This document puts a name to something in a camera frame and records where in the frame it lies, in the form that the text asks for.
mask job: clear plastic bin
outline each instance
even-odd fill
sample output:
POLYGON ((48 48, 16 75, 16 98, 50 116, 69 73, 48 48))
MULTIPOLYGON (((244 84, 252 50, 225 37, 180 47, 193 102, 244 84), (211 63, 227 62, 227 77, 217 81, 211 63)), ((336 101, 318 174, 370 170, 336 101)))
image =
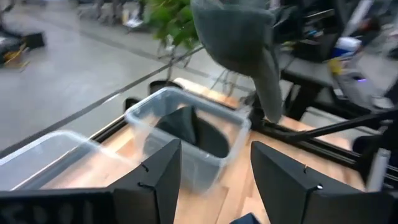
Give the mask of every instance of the clear plastic bin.
POLYGON ((182 184, 194 191, 205 192, 218 179, 223 167, 243 147, 251 126, 246 117, 193 93, 167 87, 129 108, 125 118, 132 126, 135 148, 142 149, 146 156, 150 156, 176 138, 154 128, 158 120, 188 105, 195 107, 199 118, 221 131, 229 144, 228 155, 221 158, 182 141, 182 184))
POLYGON ((0 190, 106 187, 140 162, 77 133, 56 131, 0 159, 0 190))

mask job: gray floor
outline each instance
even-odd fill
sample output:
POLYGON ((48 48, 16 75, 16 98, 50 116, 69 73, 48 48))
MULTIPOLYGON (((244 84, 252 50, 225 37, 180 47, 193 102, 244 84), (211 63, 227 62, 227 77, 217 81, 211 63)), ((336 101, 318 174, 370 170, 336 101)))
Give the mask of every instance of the gray floor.
MULTIPOLYGON (((154 73, 165 65, 158 60, 158 42, 151 34, 126 34, 121 27, 106 27, 94 21, 80 21, 74 9, 56 5, 18 7, 7 20, 45 31, 47 48, 29 54, 30 64, 23 72, 0 72, 0 149, 19 142, 60 121, 110 93, 140 78, 130 90, 109 99, 88 114, 62 129, 91 135, 123 113, 127 96, 143 98, 147 84, 165 77, 154 73)), ((173 77, 182 77, 212 86, 223 71, 204 50, 193 55, 187 68, 177 65, 173 77)), ((233 96, 247 95, 254 89, 246 77, 238 78, 233 96)), ((281 81, 284 95, 290 83, 281 81)), ((222 91, 222 85, 215 89, 222 91)), ((310 108, 303 122, 320 127, 341 121, 330 114, 310 108)), ((352 130, 340 133, 353 139, 365 134, 352 130)))

